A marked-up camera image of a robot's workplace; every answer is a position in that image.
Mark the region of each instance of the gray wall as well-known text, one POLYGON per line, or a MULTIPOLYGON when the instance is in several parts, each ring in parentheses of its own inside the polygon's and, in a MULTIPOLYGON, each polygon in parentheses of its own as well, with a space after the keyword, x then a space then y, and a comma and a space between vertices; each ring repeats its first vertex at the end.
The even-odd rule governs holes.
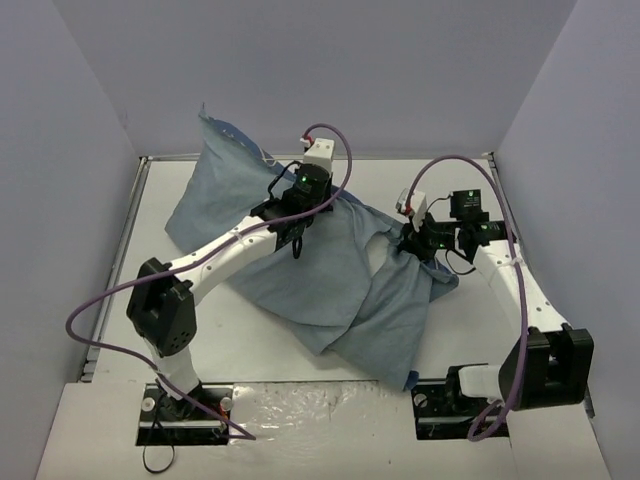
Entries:
POLYGON ((575 0, 54 3, 139 154, 199 151, 206 102, 272 152, 425 155, 495 149, 575 0))
POLYGON ((548 295, 596 342, 596 430, 615 479, 640 471, 640 2, 579 0, 499 149, 548 295))
POLYGON ((0 65, 0 478, 22 480, 77 379, 64 320, 104 288, 137 163, 50 0, 0 2, 0 65))

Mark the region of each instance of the crumpled fabric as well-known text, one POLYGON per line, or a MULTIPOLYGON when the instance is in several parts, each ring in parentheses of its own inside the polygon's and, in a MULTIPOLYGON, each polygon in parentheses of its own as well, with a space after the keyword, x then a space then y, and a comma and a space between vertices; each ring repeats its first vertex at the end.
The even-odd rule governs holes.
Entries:
MULTIPOLYGON (((264 201, 267 186, 283 168, 233 125, 208 117, 204 109, 200 120, 203 150, 165 227, 184 253, 237 225, 264 201)), ((353 175, 362 174, 354 169, 353 175)), ((274 194, 289 188, 292 179, 285 175, 274 194)), ((299 259, 287 246, 227 282, 285 319, 312 353, 332 350, 369 378, 399 390, 412 388, 429 303, 454 289, 458 277, 442 265, 398 252, 401 227, 344 192, 333 211, 317 215, 305 231, 299 259), (382 266, 372 271, 366 247, 376 235, 388 244, 382 266)))

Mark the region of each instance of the white tabletop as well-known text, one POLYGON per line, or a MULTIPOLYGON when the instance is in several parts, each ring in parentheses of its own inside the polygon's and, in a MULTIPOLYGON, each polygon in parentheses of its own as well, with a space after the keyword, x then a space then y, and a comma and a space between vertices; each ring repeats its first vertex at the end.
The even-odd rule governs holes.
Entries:
MULTIPOLYGON (((396 200, 408 187, 424 161, 356 161, 349 190, 361 200, 394 214, 396 200)), ((340 179, 345 162, 336 162, 340 179)), ((193 162, 152 162, 144 189, 121 281, 135 278, 150 257, 169 261, 183 255, 164 232, 171 212, 182 196, 193 162)), ((481 188, 483 206, 501 218, 497 202, 481 174, 462 162, 437 165, 421 188, 429 198, 452 190, 481 188)), ((448 202, 436 203, 436 217, 448 218, 448 202)), ((460 269, 467 268, 459 264, 460 269)), ((104 341, 145 351, 125 310, 130 292, 116 295, 104 341)), ((272 382, 370 380, 332 353, 314 357, 278 321, 246 302, 226 285, 214 289, 198 306, 198 334, 191 342, 194 366, 206 382, 272 382)), ((493 293, 480 275, 463 277, 459 288, 433 302, 426 318, 415 369, 422 378, 442 378, 450 365, 502 363, 516 338, 493 293)), ((115 352, 101 352, 94 380, 152 381, 153 374, 139 361, 115 352)))
MULTIPOLYGON (((423 164, 358 161, 349 190, 392 213, 423 164)), ((163 227, 193 166, 152 163, 121 281, 135 277, 149 257, 181 256, 163 227)), ((344 166, 336 163, 338 178, 344 166)), ((460 162, 436 166, 421 185, 430 198, 478 187, 485 208, 499 218, 484 179, 460 162)), ((446 218, 447 209, 436 204, 434 214, 446 218)), ((127 300, 126 293, 116 297, 104 340, 144 352, 124 314, 127 300)), ((225 285, 199 305, 197 315, 191 344, 196 370, 205 382, 235 383, 233 418, 258 440, 178 448, 163 478, 609 478, 580 405, 511 413, 510 439, 418 441, 407 392, 368 381, 334 355, 310 355, 277 318, 225 285)), ((450 365, 501 363, 514 338, 486 283, 471 275, 432 304, 415 368, 423 378, 441 378, 450 365)), ((38 479, 148 478, 134 445, 144 383, 152 380, 139 362, 101 352, 93 383, 65 389, 38 479)))

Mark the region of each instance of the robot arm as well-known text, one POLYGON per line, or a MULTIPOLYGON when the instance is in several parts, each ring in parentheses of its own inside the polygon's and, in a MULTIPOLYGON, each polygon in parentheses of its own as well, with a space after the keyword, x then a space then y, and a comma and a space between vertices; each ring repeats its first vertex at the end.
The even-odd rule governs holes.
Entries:
MULTIPOLYGON (((283 192, 282 198, 271 196, 229 232, 193 253, 164 264, 152 258, 140 267, 138 278, 181 269, 234 242, 202 265, 138 285, 131 294, 127 316, 144 338, 159 371, 181 392, 192 396, 200 386, 189 343, 196 334, 195 308, 202 299, 234 273, 285 245, 292 245, 294 258, 300 255, 302 236, 313 223, 313 216, 279 221, 265 228, 257 228, 257 225, 307 212, 330 197, 334 142, 316 139, 310 147, 304 155, 304 163, 296 171, 293 186, 283 192), (252 227, 253 231, 242 235, 252 227)), ((271 184, 269 192, 278 179, 271 184)), ((162 380, 158 381, 176 402, 181 400, 176 392, 162 384, 162 380)))
MULTIPOLYGON (((514 334, 519 331, 520 292, 514 262, 519 262, 529 307, 527 361, 514 410, 579 403, 584 399, 593 340, 587 330, 574 330, 553 308, 520 256, 511 258, 504 222, 491 222, 482 211, 480 190, 453 192, 451 217, 436 222, 428 213, 425 195, 415 192, 414 210, 406 211, 406 191, 397 209, 409 217, 400 248, 421 260, 432 260, 438 250, 459 247, 486 279, 509 320, 514 334)), ((447 374, 448 398, 455 409, 464 409, 470 398, 489 402, 506 400, 516 373, 520 340, 502 365, 452 366, 447 374)))

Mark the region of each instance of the black cable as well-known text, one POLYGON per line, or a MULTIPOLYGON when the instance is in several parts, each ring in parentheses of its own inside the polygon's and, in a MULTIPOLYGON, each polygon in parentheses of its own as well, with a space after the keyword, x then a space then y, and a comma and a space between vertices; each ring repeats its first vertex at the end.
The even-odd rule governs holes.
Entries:
POLYGON ((433 202, 431 202, 431 203, 429 204, 429 206, 427 207, 427 211, 426 211, 426 212, 424 212, 424 216, 425 216, 425 219, 424 219, 424 225, 425 225, 425 226, 426 226, 426 227, 427 227, 427 228, 428 228, 432 233, 435 233, 436 235, 442 235, 443 233, 444 233, 444 234, 447 234, 447 235, 453 235, 454 237, 455 237, 455 235, 456 235, 455 233, 451 233, 451 232, 436 232, 433 228, 431 228, 431 227, 429 226, 429 224, 427 223, 427 219, 426 219, 426 216, 427 216, 427 214, 429 213, 429 210, 431 210, 431 207, 433 207, 433 204, 434 204, 434 203, 436 203, 436 202, 441 202, 441 201, 443 201, 443 200, 449 200, 450 198, 451 198, 451 195, 447 195, 446 197, 436 198, 433 202))
POLYGON ((269 199, 273 200, 273 194, 271 193, 271 190, 273 190, 273 187, 275 187, 276 184, 280 181, 280 179, 284 177, 284 174, 287 173, 287 170, 289 170, 289 167, 291 165, 302 165, 302 163, 300 163, 297 160, 294 160, 293 162, 289 163, 286 167, 282 169, 282 171, 278 174, 278 176, 274 178, 273 181, 267 187, 267 192, 269 193, 269 199))
POLYGON ((471 262, 469 261, 469 259, 467 257, 465 257, 464 255, 462 255, 459 251, 457 250, 447 250, 444 254, 444 259, 447 262, 447 266, 449 267, 449 270, 451 270, 453 273, 455 273, 456 275, 458 275, 459 277, 464 277, 465 275, 470 275, 471 273, 476 271, 476 267, 471 268, 471 270, 467 270, 466 272, 457 272, 452 266, 451 266, 451 262, 449 262, 449 253, 454 253, 455 255, 457 255, 458 257, 460 257, 461 259, 463 259, 465 262, 471 264, 471 262))
POLYGON ((164 397, 164 395, 166 395, 166 392, 162 392, 160 394, 160 396, 158 397, 158 400, 156 401, 156 411, 153 415, 153 422, 151 422, 151 428, 149 429, 149 434, 147 435, 147 441, 145 442, 145 446, 142 449, 142 465, 144 465, 144 469, 153 474, 153 475, 158 475, 160 473, 164 473, 167 470, 169 470, 171 468, 171 466, 173 465, 173 463, 176 460, 176 447, 175 445, 173 445, 173 442, 171 441, 171 438, 169 437, 169 435, 167 434, 167 432, 165 431, 164 427, 162 426, 162 423, 160 423, 160 419, 158 418, 160 416, 160 407, 161 407, 161 403, 162 403, 162 399, 164 397), (153 430, 154 428, 156 428, 156 425, 158 426, 158 429, 160 430, 160 432, 164 435, 165 440, 167 441, 167 443, 169 444, 169 446, 171 447, 171 461, 169 461, 169 464, 166 467, 163 467, 159 470, 154 470, 151 467, 149 467, 149 465, 147 464, 147 447, 149 446, 149 442, 151 442, 151 436, 153 435, 153 430))

